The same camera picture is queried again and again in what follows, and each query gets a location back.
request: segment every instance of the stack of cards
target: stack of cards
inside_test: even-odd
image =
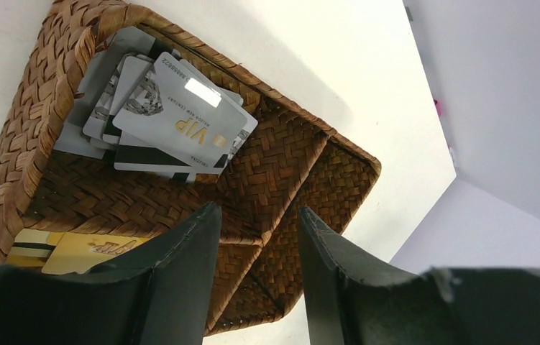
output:
[[[257,126],[238,93],[131,27],[92,60],[79,92],[55,149],[113,160],[117,170],[188,182],[221,174]]]

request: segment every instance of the wicker basket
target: wicker basket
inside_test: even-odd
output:
[[[220,177],[183,185],[52,152],[90,59],[109,35],[134,25],[240,93],[259,121]],[[207,333],[275,321],[302,292],[298,207],[310,206],[343,231],[379,173],[373,156],[149,9],[57,0],[0,135],[0,262],[24,227],[153,236],[212,200],[223,208],[224,226]]]

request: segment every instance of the pink object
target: pink object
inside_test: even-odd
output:
[[[437,116],[441,117],[441,106],[439,105],[439,101],[437,101],[436,99],[434,99],[433,101],[435,101],[435,109],[437,109]]]

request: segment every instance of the yellow card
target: yellow card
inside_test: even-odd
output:
[[[71,272],[82,274],[94,265],[138,247],[147,240],[139,237],[67,232],[58,242],[41,272],[51,275]]]

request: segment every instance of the woven basket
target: woven basket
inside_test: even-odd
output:
[[[53,152],[87,64],[138,26],[244,98],[259,126],[219,177],[183,185]],[[207,333],[283,317],[302,292],[296,219],[307,205],[343,231],[380,173],[371,155],[179,26],[121,1],[57,0],[0,135],[0,262],[24,227],[154,236],[207,201],[224,212]]]

